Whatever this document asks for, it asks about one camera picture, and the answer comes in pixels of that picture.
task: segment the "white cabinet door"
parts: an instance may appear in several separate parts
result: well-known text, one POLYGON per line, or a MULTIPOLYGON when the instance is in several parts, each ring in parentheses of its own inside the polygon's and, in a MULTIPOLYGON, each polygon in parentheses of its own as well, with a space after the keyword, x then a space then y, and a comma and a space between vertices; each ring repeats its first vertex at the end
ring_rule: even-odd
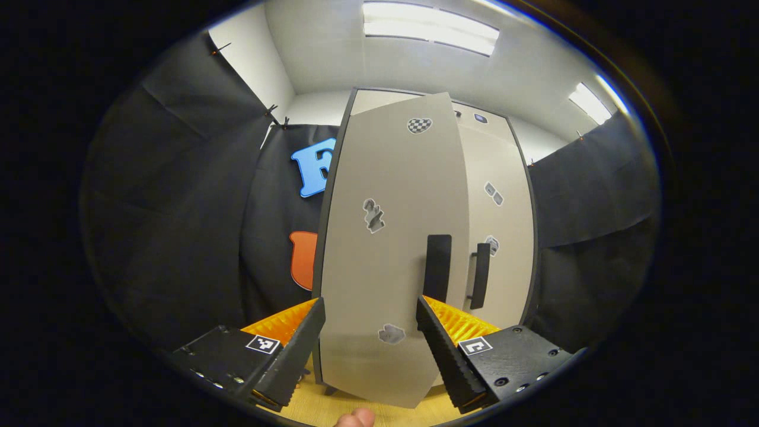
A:
POLYGON ((326 307, 322 379, 364 399, 413 408, 439 374, 415 318, 427 236, 452 236, 451 305, 464 305, 471 257, 465 157, 449 95, 352 115, 334 155, 323 257, 316 259, 326 307), (383 213, 378 220, 364 209, 369 199, 369 210, 383 213))
MULTIPOLYGON (((461 112, 458 129, 469 185, 470 250, 476 252, 477 243, 485 243, 490 236, 498 246, 490 257, 484 306, 470 310, 467 301, 462 308, 497 327, 509 327, 521 319, 533 273, 535 241, 528 178, 506 119, 461 104, 453 108, 461 112), (488 183, 493 195, 486 190, 488 183)), ((469 294, 475 261, 472 258, 469 294)))

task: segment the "fluorescent light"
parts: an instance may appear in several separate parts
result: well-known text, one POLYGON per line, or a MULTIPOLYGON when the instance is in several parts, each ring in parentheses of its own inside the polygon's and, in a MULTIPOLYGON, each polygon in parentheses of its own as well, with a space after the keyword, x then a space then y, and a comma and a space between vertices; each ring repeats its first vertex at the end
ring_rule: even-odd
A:
POLYGON ((411 37, 492 55, 499 31, 446 11, 390 2, 364 3, 367 36, 411 37))
POLYGON ((596 80, 598 80, 598 83, 601 84, 601 87, 603 87, 606 93, 608 93, 609 96, 611 96, 612 101, 614 102, 614 105, 617 106, 619 111, 621 111, 622 114, 624 115, 628 115, 629 111, 627 110, 627 106, 625 105, 624 102, 622 102, 622 99, 619 97, 619 95, 617 95, 614 89, 612 89, 612 87, 606 82, 606 80, 599 75, 596 76, 596 80))
POLYGON ((585 111, 599 125, 612 116, 601 101, 593 95, 593 92, 582 83, 578 84, 577 89, 569 95, 569 100, 585 111))

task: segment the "finger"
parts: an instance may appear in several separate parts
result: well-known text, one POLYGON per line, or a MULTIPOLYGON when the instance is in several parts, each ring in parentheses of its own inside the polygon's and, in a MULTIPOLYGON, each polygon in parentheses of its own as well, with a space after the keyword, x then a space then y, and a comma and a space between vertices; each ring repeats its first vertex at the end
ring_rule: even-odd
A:
POLYGON ((361 422, 361 420, 357 416, 346 413, 337 420, 337 424, 335 424, 335 427, 366 427, 366 426, 361 422))
POLYGON ((371 410, 357 408, 353 411, 353 415, 364 424, 364 427, 374 427, 374 413, 371 410))

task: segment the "blue foam letter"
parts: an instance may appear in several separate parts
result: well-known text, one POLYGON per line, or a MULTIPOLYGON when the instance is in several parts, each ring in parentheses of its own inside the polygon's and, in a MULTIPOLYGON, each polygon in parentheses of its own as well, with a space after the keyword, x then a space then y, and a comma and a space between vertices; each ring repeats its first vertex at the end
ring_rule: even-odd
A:
POLYGON ((322 176, 322 169, 329 172, 329 162, 332 161, 332 151, 335 149, 335 138, 330 138, 314 144, 310 147, 298 150, 292 154, 291 159, 298 162, 301 169, 301 179, 303 179, 303 188, 301 188, 301 197, 307 198, 324 191, 327 186, 327 180, 322 176), (321 151, 322 158, 317 159, 317 154, 321 151))

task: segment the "ceiling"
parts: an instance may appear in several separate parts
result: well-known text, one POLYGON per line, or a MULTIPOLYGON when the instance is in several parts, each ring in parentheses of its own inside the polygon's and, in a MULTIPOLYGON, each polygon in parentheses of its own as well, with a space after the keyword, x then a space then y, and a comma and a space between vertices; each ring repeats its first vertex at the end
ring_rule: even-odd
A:
POLYGON ((488 58, 419 40, 365 37, 361 0, 270 0, 266 19, 296 94, 390 87, 451 97, 513 115, 573 141, 597 126, 568 100, 584 82, 610 112, 593 65, 563 40, 528 21, 472 0, 408 0, 444 8, 500 29, 488 58))

